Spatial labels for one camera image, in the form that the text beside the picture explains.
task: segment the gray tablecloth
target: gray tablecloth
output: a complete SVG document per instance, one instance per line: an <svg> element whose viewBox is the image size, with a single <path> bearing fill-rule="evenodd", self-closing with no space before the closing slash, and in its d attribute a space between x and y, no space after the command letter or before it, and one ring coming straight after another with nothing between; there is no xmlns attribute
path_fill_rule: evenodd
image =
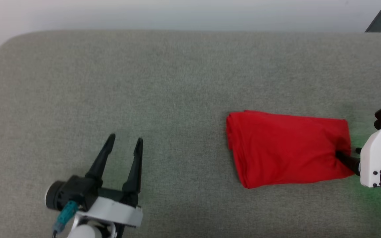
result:
<svg viewBox="0 0 381 238"><path fill-rule="evenodd" d="M379 188L352 176L247 190L225 134L228 113L250 109L344 118L362 146L380 107L381 34L16 37L0 47L0 237L50 237L45 191L84 175L111 132L108 188L144 139L144 218L126 238L381 237Z"/></svg>

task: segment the red towel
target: red towel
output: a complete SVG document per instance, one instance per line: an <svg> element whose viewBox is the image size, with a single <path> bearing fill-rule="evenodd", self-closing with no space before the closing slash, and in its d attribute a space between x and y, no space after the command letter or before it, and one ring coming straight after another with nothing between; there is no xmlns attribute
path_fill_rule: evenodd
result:
<svg viewBox="0 0 381 238"><path fill-rule="evenodd" d="M245 188L354 174L335 157L337 150L351 154L346 120L247 110L230 113L226 124L229 149Z"/></svg>

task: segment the folded red cloth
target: folded red cloth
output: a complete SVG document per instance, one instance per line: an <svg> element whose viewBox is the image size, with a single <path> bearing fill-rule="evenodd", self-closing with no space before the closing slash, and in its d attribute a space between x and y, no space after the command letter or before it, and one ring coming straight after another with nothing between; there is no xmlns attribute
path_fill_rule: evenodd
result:
<svg viewBox="0 0 381 238"><path fill-rule="evenodd" d="M335 156L337 150L351 154L346 120L246 110L230 113L226 125L229 149L245 188L354 174Z"/></svg>

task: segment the white wall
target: white wall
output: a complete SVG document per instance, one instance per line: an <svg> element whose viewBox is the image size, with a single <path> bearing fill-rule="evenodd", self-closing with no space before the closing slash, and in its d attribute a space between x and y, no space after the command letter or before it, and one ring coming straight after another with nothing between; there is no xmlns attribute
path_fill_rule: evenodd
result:
<svg viewBox="0 0 381 238"><path fill-rule="evenodd" d="M0 0L0 45L78 28L364 32L380 9L381 0Z"/></svg>

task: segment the red cloth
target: red cloth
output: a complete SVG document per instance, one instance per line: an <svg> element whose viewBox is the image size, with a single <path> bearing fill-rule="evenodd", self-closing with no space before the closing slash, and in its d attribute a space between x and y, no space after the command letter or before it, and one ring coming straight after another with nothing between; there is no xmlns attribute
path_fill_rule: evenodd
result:
<svg viewBox="0 0 381 238"><path fill-rule="evenodd" d="M229 149L245 188L354 174L335 157L337 150L351 154L346 120L247 110L230 113L226 124Z"/></svg>

